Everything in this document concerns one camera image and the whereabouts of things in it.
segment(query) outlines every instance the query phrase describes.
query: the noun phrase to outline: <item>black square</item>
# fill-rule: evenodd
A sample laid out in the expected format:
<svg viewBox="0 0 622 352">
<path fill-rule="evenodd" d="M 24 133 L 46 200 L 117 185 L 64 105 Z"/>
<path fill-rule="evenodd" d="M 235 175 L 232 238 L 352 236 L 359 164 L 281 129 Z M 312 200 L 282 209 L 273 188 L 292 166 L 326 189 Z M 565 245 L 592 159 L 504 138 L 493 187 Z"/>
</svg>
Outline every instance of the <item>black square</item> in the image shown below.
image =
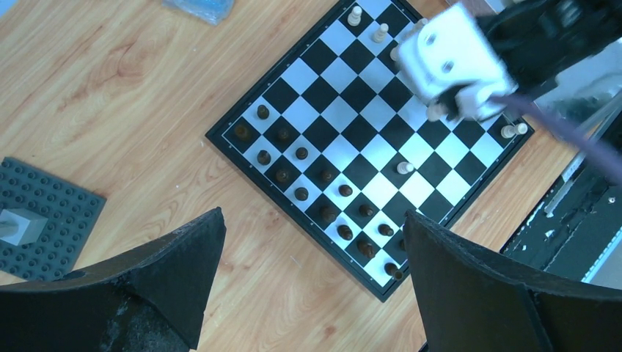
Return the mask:
<svg viewBox="0 0 622 352">
<path fill-rule="evenodd" d="M 263 93 L 263 97 L 274 109 L 282 114 L 298 99 L 298 93 L 283 78 L 279 78 Z"/>
<path fill-rule="evenodd" d="M 341 92 L 341 98 L 356 112 L 365 109 L 375 96 L 376 92 L 358 76 Z"/>
<path fill-rule="evenodd" d="M 389 25 L 389 35 L 395 38 L 408 26 L 410 20 L 395 5 L 391 4 L 377 17 L 376 22 Z"/>
<path fill-rule="evenodd" d="M 320 194 L 320 196 L 309 206 L 307 211 L 304 212 L 322 230 L 326 230 L 326 228 L 330 225 L 330 223 L 325 221 L 322 217 L 322 210 L 324 208 L 333 210 L 335 216 L 339 216 L 339 214 L 341 214 L 341 210 L 339 210 L 339 208 L 333 202 L 331 202 L 331 200 L 325 194 Z"/>
<path fill-rule="evenodd" d="M 453 129 L 453 134 L 468 148 L 473 147 L 484 133 L 482 126 L 474 120 L 462 120 Z"/>
<path fill-rule="evenodd" d="M 279 139 L 279 132 L 287 131 L 289 136 L 286 139 Z M 295 141 L 300 132 L 298 132 L 283 116 L 279 117 L 270 128 L 263 133 L 263 136 L 275 146 L 281 153 L 285 152 Z"/>
<path fill-rule="evenodd" d="M 358 151 L 363 150 L 378 132 L 370 123 L 359 115 L 341 133 Z"/>
<path fill-rule="evenodd" d="M 373 210 L 372 216 L 363 216 L 360 212 L 360 208 L 362 205 L 367 205 Z M 356 198 L 348 205 L 348 207 L 343 211 L 347 216 L 352 219 L 359 227 L 363 228 L 374 216 L 378 213 L 380 209 L 376 207 L 363 193 L 359 193 Z"/>
<path fill-rule="evenodd" d="M 398 226 L 402 226 L 406 220 L 406 211 L 415 211 L 415 207 L 409 200 L 400 192 L 398 192 L 393 198 L 382 208 L 382 212 L 385 213 L 389 219 L 395 222 Z"/>
<path fill-rule="evenodd" d="M 350 30 L 350 32 L 352 32 L 355 37 L 358 37 L 361 35 L 361 33 L 363 33 L 367 26 L 369 26 L 373 22 L 373 19 L 367 12 L 365 12 L 365 10 L 363 10 L 363 12 L 361 13 L 361 22 L 359 23 L 359 25 L 350 26 L 350 24 L 348 23 L 348 16 L 350 15 L 350 12 L 352 12 L 352 7 L 355 6 L 357 6 L 356 3 L 352 4 L 352 6 L 343 13 L 343 16 L 339 18 L 339 22 L 341 22 L 341 24 L 343 24 L 348 30 Z"/>
<path fill-rule="evenodd" d="M 244 128 L 243 139 L 240 139 L 236 135 L 237 128 Z M 231 143 L 233 147 L 240 151 L 240 153 L 245 153 L 246 150 L 250 148 L 250 146 L 255 143 L 257 138 L 259 138 L 259 132 L 252 127 L 248 121 L 246 121 L 243 117 L 241 117 L 238 121 L 236 121 L 225 133 L 224 137 Z"/>
<path fill-rule="evenodd" d="M 432 148 L 436 149 L 441 142 L 449 136 L 449 128 L 440 121 L 425 121 L 421 128 L 417 131 L 417 134 L 426 141 Z"/>
<path fill-rule="evenodd" d="M 325 181 L 322 178 L 322 174 L 324 172 L 330 173 L 332 178 L 328 181 Z M 334 165 L 327 159 L 324 155 L 318 156 L 313 164 L 309 165 L 309 168 L 304 172 L 304 175 L 313 182 L 320 190 L 325 190 L 332 181 L 339 175 L 339 170 L 334 167 Z"/>
<path fill-rule="evenodd" d="M 323 152 L 334 141 L 339 132 L 322 116 L 318 117 L 302 134 L 313 147 Z"/>
<path fill-rule="evenodd" d="M 423 162 L 423 165 L 421 165 L 418 171 L 423 178 L 436 188 L 450 173 L 451 166 L 447 165 L 440 155 L 433 152 L 432 155 Z"/>
<path fill-rule="evenodd" d="M 358 154 L 343 170 L 343 174 L 356 187 L 363 189 L 378 174 L 378 170 L 363 155 Z"/>
<path fill-rule="evenodd" d="M 277 173 L 280 171 L 286 171 L 288 173 L 288 178 L 285 182 L 281 183 L 277 181 Z M 281 192 L 285 192 L 292 183 L 300 176 L 300 171 L 292 165 L 292 163 L 283 155 L 281 155 L 275 162 L 270 166 L 269 169 L 264 173 L 266 177 L 277 186 Z"/>
<path fill-rule="evenodd" d="M 381 130 L 380 135 L 396 150 L 402 148 L 414 130 L 399 115 L 395 115 Z"/>
<path fill-rule="evenodd" d="M 394 77 L 378 94 L 395 111 L 399 111 L 412 98 L 412 93 L 399 78 Z"/>
<path fill-rule="evenodd" d="M 355 40 L 340 55 L 341 59 L 357 74 L 372 62 L 374 55 L 358 40 Z"/>
<path fill-rule="evenodd" d="M 452 208 L 453 206 L 451 203 L 435 189 L 423 204 L 421 204 L 419 211 L 430 218 L 430 220 L 440 223 Z"/>
<path fill-rule="evenodd" d="M 402 175 L 397 172 L 398 164 L 407 161 L 400 153 L 395 154 L 395 156 L 387 163 L 387 165 L 381 170 L 381 173 L 387 178 L 387 180 L 391 181 L 391 183 L 400 188 L 404 186 L 404 183 L 413 175 L 413 173 L 409 173 L 406 175 Z"/>
<path fill-rule="evenodd" d="M 302 97 L 320 114 L 324 112 L 338 95 L 337 91 L 321 77 L 316 79 L 302 93 Z"/>
<path fill-rule="evenodd" d="M 453 169 L 468 184 L 473 186 L 486 171 L 486 165 L 482 164 L 480 159 L 469 151 Z"/>
<path fill-rule="evenodd" d="M 315 73 L 320 75 L 337 58 L 337 55 L 323 41 L 316 40 L 300 57 Z"/>
<path fill-rule="evenodd" d="M 361 266 L 366 266 L 370 262 L 370 258 L 366 257 L 359 250 L 359 242 L 367 242 L 373 247 L 374 253 L 378 253 L 380 247 L 376 244 L 376 242 L 372 241 L 371 238 L 365 233 L 361 232 L 356 236 L 350 244 L 345 248 L 345 251 Z"/>
</svg>

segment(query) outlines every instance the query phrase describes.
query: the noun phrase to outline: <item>white square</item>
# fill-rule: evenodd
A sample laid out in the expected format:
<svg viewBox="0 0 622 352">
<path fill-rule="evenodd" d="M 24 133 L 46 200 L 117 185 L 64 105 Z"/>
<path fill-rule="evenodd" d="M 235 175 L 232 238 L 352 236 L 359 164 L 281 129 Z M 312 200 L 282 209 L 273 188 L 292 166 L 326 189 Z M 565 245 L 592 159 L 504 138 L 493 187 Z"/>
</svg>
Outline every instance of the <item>white square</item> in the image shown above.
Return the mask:
<svg viewBox="0 0 622 352">
<path fill-rule="evenodd" d="M 503 148 L 489 134 L 485 133 L 471 147 L 471 152 L 475 154 L 482 164 L 490 167 L 494 161 L 503 153 Z"/>
<path fill-rule="evenodd" d="M 283 80 L 298 94 L 302 94 L 316 79 L 318 79 L 318 74 L 304 63 L 302 59 L 298 58 L 285 70 L 281 78 L 283 78 Z"/>
<path fill-rule="evenodd" d="M 270 154 L 270 163 L 268 165 L 259 164 L 257 161 L 257 154 L 261 150 L 265 150 Z M 255 143 L 253 143 L 249 149 L 244 153 L 244 158 L 253 165 L 254 168 L 261 171 L 261 173 L 266 172 L 270 166 L 281 156 L 281 152 L 270 143 L 264 136 L 259 136 Z"/>
<path fill-rule="evenodd" d="M 436 147 L 436 154 L 452 168 L 456 167 L 468 152 L 469 148 L 453 133 L 449 133 L 449 136 Z"/>
<path fill-rule="evenodd" d="M 322 113 L 322 117 L 339 133 L 345 130 L 357 116 L 359 114 L 341 97 L 333 100 Z"/>
<path fill-rule="evenodd" d="M 341 185 L 348 185 L 352 188 L 352 195 L 344 197 L 339 193 L 339 187 Z M 339 209 L 345 210 L 350 203 L 359 195 L 361 191 L 344 175 L 339 174 L 332 183 L 326 187 L 324 194 L 333 202 Z"/>
<path fill-rule="evenodd" d="M 300 147 L 307 148 L 307 157 L 300 160 L 296 157 L 296 150 Z M 291 146 L 283 153 L 283 155 L 294 165 L 300 172 L 305 172 L 313 164 L 313 161 L 320 156 L 318 148 L 314 147 L 308 139 L 300 135 L 291 144 Z"/>
<path fill-rule="evenodd" d="M 322 78 L 324 78 L 337 93 L 341 93 L 354 81 L 356 72 L 341 58 L 337 57 L 324 72 L 322 72 Z"/>
<path fill-rule="evenodd" d="M 257 117 L 257 107 L 259 107 L 259 105 L 264 105 L 269 111 L 268 118 L 265 120 Z M 272 105 L 268 104 L 266 99 L 259 97 L 251 106 L 249 106 L 242 116 L 257 130 L 257 132 L 264 133 L 268 130 L 268 128 L 270 128 L 270 126 L 272 126 L 274 121 L 281 116 L 281 114 L 273 108 Z"/>
<path fill-rule="evenodd" d="M 389 219 L 389 217 L 382 211 L 379 211 L 373 219 L 371 219 L 371 221 L 363 227 L 363 232 L 365 232 L 365 234 L 369 236 L 372 241 L 376 242 L 376 244 L 381 248 L 384 247 L 384 245 L 386 245 L 392 238 L 392 236 L 380 234 L 378 227 L 382 224 L 389 225 L 389 227 L 393 230 L 394 235 L 400 229 L 400 227 L 396 225 L 395 222 L 391 221 L 391 219 Z"/>
<path fill-rule="evenodd" d="M 359 77 L 373 89 L 374 92 L 380 91 L 395 77 L 393 72 L 387 68 L 382 61 L 374 58 L 372 62 L 359 74 Z"/>
<path fill-rule="evenodd" d="M 347 139 L 339 135 L 322 154 L 342 172 L 358 156 L 359 151 Z"/>
<path fill-rule="evenodd" d="M 417 208 L 432 192 L 434 192 L 434 187 L 419 172 L 415 172 L 400 188 L 400 193 Z"/>
<path fill-rule="evenodd" d="M 389 142 L 385 141 L 382 136 L 377 134 L 361 151 L 361 154 L 369 161 L 377 170 L 382 170 L 391 158 L 397 154 L 397 150 L 391 147 Z"/>
<path fill-rule="evenodd" d="M 382 209 L 395 196 L 398 189 L 382 173 L 378 173 L 362 191 L 376 207 Z"/>
<path fill-rule="evenodd" d="M 418 134 L 413 134 L 400 148 L 400 154 L 417 169 L 430 158 L 433 152 L 434 149 Z"/>
<path fill-rule="evenodd" d="M 378 31 L 378 28 L 380 28 L 380 23 L 374 21 L 359 36 L 359 41 L 376 56 L 378 56 L 393 40 L 391 34 L 387 33 L 383 41 L 380 43 L 374 42 L 372 39 L 373 34 Z"/>
<path fill-rule="evenodd" d="M 436 190 L 453 206 L 456 206 L 470 189 L 471 186 L 454 170 L 451 170 L 436 187 Z"/>
<path fill-rule="evenodd" d="M 298 97 L 283 112 L 283 117 L 300 133 L 303 133 L 320 114 L 303 98 Z"/>
<path fill-rule="evenodd" d="M 297 200 L 296 196 L 294 196 L 296 189 L 298 189 L 299 187 L 305 187 L 307 189 L 307 192 L 309 193 L 307 200 Z M 316 187 L 313 182 L 311 182 L 311 180 L 307 178 L 307 176 L 304 175 L 300 175 L 300 177 L 298 177 L 292 183 L 290 188 L 286 189 L 284 193 L 284 195 L 290 200 L 290 202 L 292 202 L 294 206 L 296 206 L 303 212 L 306 211 L 308 207 L 311 206 L 311 204 L 313 204 L 313 202 L 320 196 L 320 194 L 322 194 L 322 191 L 320 191 L 320 189 Z"/>
<path fill-rule="evenodd" d="M 331 239 L 331 241 L 333 241 L 333 243 L 337 244 L 339 248 L 345 250 L 345 248 L 348 246 L 348 244 L 352 242 L 352 240 L 346 241 L 343 238 L 341 238 L 341 236 L 339 236 L 339 233 L 337 233 L 337 228 L 341 225 L 346 225 L 350 227 L 350 230 L 352 230 L 352 240 L 355 239 L 358 236 L 358 234 L 361 233 L 361 228 L 354 221 L 352 221 L 352 219 L 350 219 L 349 216 L 347 216 L 344 212 L 342 212 L 337 217 L 337 220 L 333 221 L 326 228 L 326 230 L 324 230 L 324 233 L 326 234 L 326 236 L 328 236 Z"/>
<path fill-rule="evenodd" d="M 391 256 L 381 249 L 378 253 L 376 253 L 376 256 L 367 263 L 364 270 L 380 286 L 385 286 L 390 280 L 392 280 L 392 277 L 384 270 L 384 266 L 388 263 L 394 263 L 398 267 L 400 266 L 400 264 L 396 263 Z"/>
<path fill-rule="evenodd" d="M 395 116 L 395 110 L 377 95 L 361 111 L 361 116 L 379 132 Z"/>
<path fill-rule="evenodd" d="M 341 21 L 333 22 L 320 36 L 320 40 L 337 55 L 341 55 L 354 39 L 356 39 L 354 34 Z"/>
</svg>

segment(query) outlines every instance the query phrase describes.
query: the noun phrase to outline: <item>wood grain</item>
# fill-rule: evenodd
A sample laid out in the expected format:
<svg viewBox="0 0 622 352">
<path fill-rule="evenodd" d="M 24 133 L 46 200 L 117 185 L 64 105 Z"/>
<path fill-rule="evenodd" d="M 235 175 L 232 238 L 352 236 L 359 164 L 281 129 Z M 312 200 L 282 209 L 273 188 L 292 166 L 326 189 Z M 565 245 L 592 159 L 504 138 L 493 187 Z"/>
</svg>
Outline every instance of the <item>wood grain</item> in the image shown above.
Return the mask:
<svg viewBox="0 0 622 352">
<path fill-rule="evenodd" d="M 379 303 L 204 137 L 333 4 L 236 0 L 212 27 L 161 0 L 20 0 L 0 20 L 2 154 L 108 199 L 76 268 L 223 208 L 201 351 L 425 342 L 410 279 Z M 453 230 L 499 249 L 573 155 L 538 131 Z"/>
</svg>

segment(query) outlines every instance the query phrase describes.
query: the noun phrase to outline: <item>chess piece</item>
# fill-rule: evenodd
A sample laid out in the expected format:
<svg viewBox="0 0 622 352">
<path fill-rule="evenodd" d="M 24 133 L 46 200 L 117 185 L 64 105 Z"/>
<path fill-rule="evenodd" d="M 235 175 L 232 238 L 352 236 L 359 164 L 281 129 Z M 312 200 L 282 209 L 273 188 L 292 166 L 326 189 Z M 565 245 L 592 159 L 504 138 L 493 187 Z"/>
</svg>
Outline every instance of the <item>chess piece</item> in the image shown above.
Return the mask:
<svg viewBox="0 0 622 352">
<path fill-rule="evenodd" d="M 383 236 L 388 236 L 391 237 L 393 236 L 393 229 L 391 228 L 391 226 L 387 225 L 387 224 L 382 224 L 380 226 L 378 226 L 378 232 L 380 232 L 381 235 Z"/>
<path fill-rule="evenodd" d="M 298 187 L 293 192 L 293 196 L 297 200 L 304 202 L 305 200 L 307 200 L 307 198 L 309 198 L 309 191 L 305 187 Z"/>
<path fill-rule="evenodd" d="M 350 26 L 356 27 L 361 23 L 361 14 L 363 13 L 363 9 L 360 6 L 352 7 L 352 11 L 350 15 L 348 15 L 348 24 Z"/>
<path fill-rule="evenodd" d="M 300 160 L 306 159 L 309 155 L 309 151 L 305 147 L 300 147 L 296 149 L 296 157 Z"/>
<path fill-rule="evenodd" d="M 373 246 L 371 245 L 371 243 L 359 241 L 356 244 L 356 247 L 359 249 L 359 252 L 361 252 L 361 254 L 369 259 L 373 259 L 376 256 L 376 251 L 373 250 Z"/>
<path fill-rule="evenodd" d="M 372 40 L 376 43 L 382 43 L 384 38 L 387 36 L 389 32 L 389 25 L 383 23 L 380 27 L 373 33 Z"/>
<path fill-rule="evenodd" d="M 363 216 L 373 216 L 373 209 L 366 204 L 363 204 L 359 207 L 359 213 Z"/>
<path fill-rule="evenodd" d="M 509 139 L 516 135 L 526 134 L 528 130 L 529 128 L 527 127 L 526 123 L 521 122 L 515 126 L 508 125 L 508 126 L 505 126 L 504 128 L 501 128 L 501 137 L 505 139 Z"/>
<path fill-rule="evenodd" d="M 290 178 L 290 173 L 287 170 L 279 170 L 277 171 L 277 182 L 279 183 L 285 183 L 289 180 Z"/>
<path fill-rule="evenodd" d="M 395 280 L 402 280 L 404 278 L 404 273 L 401 272 L 398 266 L 394 263 L 387 263 L 384 265 L 384 272 L 391 275 Z"/>
<path fill-rule="evenodd" d="M 339 225 L 337 227 L 337 234 L 339 237 L 343 238 L 346 241 L 349 241 L 353 238 L 352 229 L 348 225 Z"/>
<path fill-rule="evenodd" d="M 341 194 L 344 197 L 349 197 L 352 195 L 352 187 L 348 186 L 348 185 L 341 185 L 339 186 L 339 194 Z"/>
<path fill-rule="evenodd" d="M 260 150 L 259 153 L 257 154 L 257 161 L 259 162 L 259 164 L 268 165 L 271 159 L 272 157 L 270 156 L 270 153 L 268 153 L 267 150 Z"/>
<path fill-rule="evenodd" d="M 265 120 L 268 118 L 268 116 L 270 116 L 270 111 L 268 110 L 268 108 L 266 108 L 265 105 L 259 105 L 257 107 L 257 117 L 259 117 L 262 120 Z"/>
<path fill-rule="evenodd" d="M 320 215 L 322 216 L 322 219 L 328 223 L 337 220 L 337 213 L 329 207 L 322 207 L 320 209 Z"/>
<path fill-rule="evenodd" d="M 397 169 L 400 175 L 406 175 L 414 171 L 414 165 L 410 164 L 408 161 L 402 161 L 398 164 Z"/>
</svg>

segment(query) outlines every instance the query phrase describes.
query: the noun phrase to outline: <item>white chess piece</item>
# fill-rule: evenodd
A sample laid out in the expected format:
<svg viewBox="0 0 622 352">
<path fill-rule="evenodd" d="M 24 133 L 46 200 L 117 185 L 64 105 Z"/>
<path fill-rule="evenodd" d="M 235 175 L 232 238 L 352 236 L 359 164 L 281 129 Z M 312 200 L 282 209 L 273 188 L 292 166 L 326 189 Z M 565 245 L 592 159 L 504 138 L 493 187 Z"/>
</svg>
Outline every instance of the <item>white chess piece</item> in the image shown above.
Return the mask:
<svg viewBox="0 0 622 352">
<path fill-rule="evenodd" d="M 386 23 L 383 23 L 380 25 L 380 27 L 373 33 L 372 39 L 374 42 L 376 43 L 381 43 L 384 38 L 387 36 L 387 33 L 389 32 L 389 25 Z"/>
<path fill-rule="evenodd" d="M 509 139 L 516 135 L 526 134 L 528 130 L 529 128 L 527 127 L 527 124 L 522 122 L 515 126 L 508 125 L 501 128 L 501 137 Z"/>
<path fill-rule="evenodd" d="M 358 26 L 361 23 L 362 13 L 363 9 L 360 6 L 353 7 L 350 15 L 348 15 L 348 24 L 353 27 Z"/>
<path fill-rule="evenodd" d="M 414 165 L 407 161 L 402 161 L 398 164 L 398 173 L 400 175 L 406 175 L 414 171 Z"/>
</svg>

